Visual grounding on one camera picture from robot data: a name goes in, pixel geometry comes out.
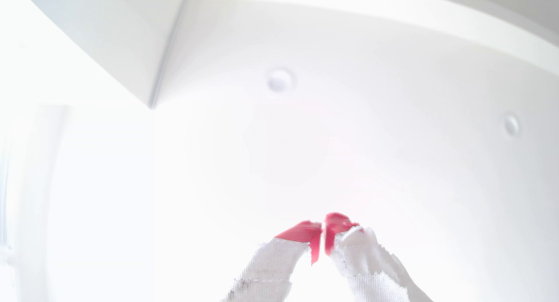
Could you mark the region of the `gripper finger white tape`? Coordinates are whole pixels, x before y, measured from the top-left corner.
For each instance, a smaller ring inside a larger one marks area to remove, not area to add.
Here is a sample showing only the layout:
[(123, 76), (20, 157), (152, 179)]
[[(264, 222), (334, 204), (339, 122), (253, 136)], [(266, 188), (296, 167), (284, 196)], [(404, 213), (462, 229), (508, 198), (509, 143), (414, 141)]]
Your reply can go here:
[(325, 254), (347, 281), (354, 301), (432, 301), (370, 227), (329, 213), (325, 228)]
[(305, 220), (259, 246), (223, 301), (285, 301), (300, 259), (318, 262), (322, 232), (322, 223)]

